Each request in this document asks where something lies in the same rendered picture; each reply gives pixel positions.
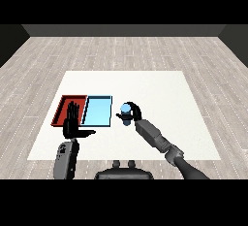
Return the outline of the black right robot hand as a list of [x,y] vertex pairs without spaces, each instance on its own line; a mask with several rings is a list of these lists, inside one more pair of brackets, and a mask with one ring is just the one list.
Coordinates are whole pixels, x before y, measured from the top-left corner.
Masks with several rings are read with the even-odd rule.
[[[133,121],[141,120],[140,107],[133,102],[126,102],[126,103],[131,106],[131,120],[133,120]],[[116,116],[122,120],[121,113],[117,113]]]

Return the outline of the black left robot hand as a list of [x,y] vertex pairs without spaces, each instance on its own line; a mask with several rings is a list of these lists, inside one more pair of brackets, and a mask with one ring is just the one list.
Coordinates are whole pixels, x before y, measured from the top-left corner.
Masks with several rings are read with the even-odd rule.
[[68,104],[67,115],[63,122],[63,136],[66,139],[87,138],[95,134],[95,130],[79,130],[78,129],[78,113],[79,105],[74,101]]

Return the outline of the blue can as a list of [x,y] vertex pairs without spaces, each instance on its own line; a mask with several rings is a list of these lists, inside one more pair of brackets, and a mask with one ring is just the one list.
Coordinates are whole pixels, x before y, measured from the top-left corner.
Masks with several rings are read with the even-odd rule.
[[123,124],[129,126],[131,124],[131,106],[125,103],[121,106],[120,110]]

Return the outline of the red shallow open box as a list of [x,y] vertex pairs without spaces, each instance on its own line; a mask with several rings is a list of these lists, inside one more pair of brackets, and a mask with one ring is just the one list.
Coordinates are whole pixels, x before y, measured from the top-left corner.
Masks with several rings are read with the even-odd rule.
[[53,127],[62,127],[64,119],[67,117],[68,105],[73,102],[74,104],[77,104],[79,106],[78,126],[81,127],[84,107],[86,105],[86,99],[86,95],[63,95],[60,99],[60,102],[58,104],[55,115],[50,125]]

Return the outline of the light blue shallow open box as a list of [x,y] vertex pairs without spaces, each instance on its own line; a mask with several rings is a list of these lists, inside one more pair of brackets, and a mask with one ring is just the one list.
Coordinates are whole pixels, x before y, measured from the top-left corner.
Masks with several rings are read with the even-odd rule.
[[110,127],[112,97],[89,95],[81,115],[81,127]]

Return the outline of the dark grey robot body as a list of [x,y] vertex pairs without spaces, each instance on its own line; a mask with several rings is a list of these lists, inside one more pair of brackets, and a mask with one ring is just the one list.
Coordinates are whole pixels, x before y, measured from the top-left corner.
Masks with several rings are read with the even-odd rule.
[[120,167],[120,161],[114,160],[110,169],[98,172],[95,179],[153,179],[150,172],[138,169],[134,160],[128,161],[127,168]]

